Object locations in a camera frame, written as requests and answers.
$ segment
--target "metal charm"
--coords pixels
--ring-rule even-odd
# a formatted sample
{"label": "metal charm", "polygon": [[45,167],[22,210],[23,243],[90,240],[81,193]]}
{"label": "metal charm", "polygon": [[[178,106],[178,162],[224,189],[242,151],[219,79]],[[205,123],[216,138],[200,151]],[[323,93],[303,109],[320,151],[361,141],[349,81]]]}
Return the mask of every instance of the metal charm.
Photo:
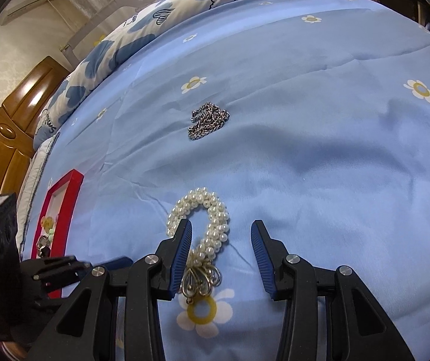
{"label": "metal charm", "polygon": [[193,303],[197,295],[205,297],[212,293],[213,287],[221,284],[221,273],[211,260],[201,266],[186,267],[180,285],[180,293],[187,298],[187,304]]}
{"label": "metal charm", "polygon": [[191,121],[194,125],[188,128],[188,137],[190,140],[198,140],[222,128],[230,118],[227,110],[223,110],[210,102],[205,103],[191,114]]}

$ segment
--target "red picture frame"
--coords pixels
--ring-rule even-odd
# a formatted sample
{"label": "red picture frame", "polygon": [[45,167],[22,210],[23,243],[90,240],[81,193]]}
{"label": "red picture frame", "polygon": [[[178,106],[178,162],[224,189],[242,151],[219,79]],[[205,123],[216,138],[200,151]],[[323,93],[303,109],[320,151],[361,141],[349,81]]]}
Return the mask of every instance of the red picture frame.
{"label": "red picture frame", "polygon": [[[59,206],[58,221],[56,222],[56,229],[53,235],[53,241],[51,242],[50,257],[64,257],[68,231],[70,229],[71,219],[73,211],[75,210],[76,199],[80,192],[83,177],[83,174],[72,169],[52,187],[50,187],[46,193],[45,201],[43,202],[38,224],[36,226],[33,246],[31,248],[31,259],[36,259],[38,257],[36,243],[38,242],[42,231],[41,219],[47,214],[48,209],[50,209],[50,204],[55,200],[61,201],[61,205]],[[61,290],[51,292],[50,297],[61,297]]]}

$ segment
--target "black bracket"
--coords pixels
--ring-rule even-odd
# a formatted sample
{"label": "black bracket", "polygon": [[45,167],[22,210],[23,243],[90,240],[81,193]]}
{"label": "black bracket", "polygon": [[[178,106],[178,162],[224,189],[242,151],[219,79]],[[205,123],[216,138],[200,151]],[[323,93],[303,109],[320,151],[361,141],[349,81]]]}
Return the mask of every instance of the black bracket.
{"label": "black bracket", "polygon": [[113,360],[120,296],[127,298],[125,359],[164,361],[158,300],[175,297],[190,244],[191,223],[183,219],[154,254],[112,271],[107,265],[91,269],[46,325],[27,361]]}
{"label": "black bracket", "polygon": [[414,361],[407,344],[367,286],[349,266],[313,267],[252,224],[252,246],[264,287],[287,300],[277,361],[315,361],[317,297],[324,296],[327,361]]}

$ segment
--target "white wall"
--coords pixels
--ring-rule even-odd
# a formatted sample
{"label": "white wall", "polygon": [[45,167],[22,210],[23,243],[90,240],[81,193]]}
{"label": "white wall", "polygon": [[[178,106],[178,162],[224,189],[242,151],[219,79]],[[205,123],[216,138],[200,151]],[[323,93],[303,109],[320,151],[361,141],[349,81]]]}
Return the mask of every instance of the white wall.
{"label": "white wall", "polygon": [[72,35],[49,3],[0,26],[0,105],[46,56],[71,70],[60,48]]}

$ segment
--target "silver chain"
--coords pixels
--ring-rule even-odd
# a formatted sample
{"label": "silver chain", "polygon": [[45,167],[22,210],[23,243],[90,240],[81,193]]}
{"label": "silver chain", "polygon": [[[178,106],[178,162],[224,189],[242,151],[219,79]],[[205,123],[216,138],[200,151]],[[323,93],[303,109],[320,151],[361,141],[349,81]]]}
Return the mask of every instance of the silver chain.
{"label": "silver chain", "polygon": [[191,121],[194,125],[188,128],[190,140],[198,140],[207,134],[213,133],[222,128],[230,118],[227,110],[223,110],[210,102],[193,111],[191,115]]}

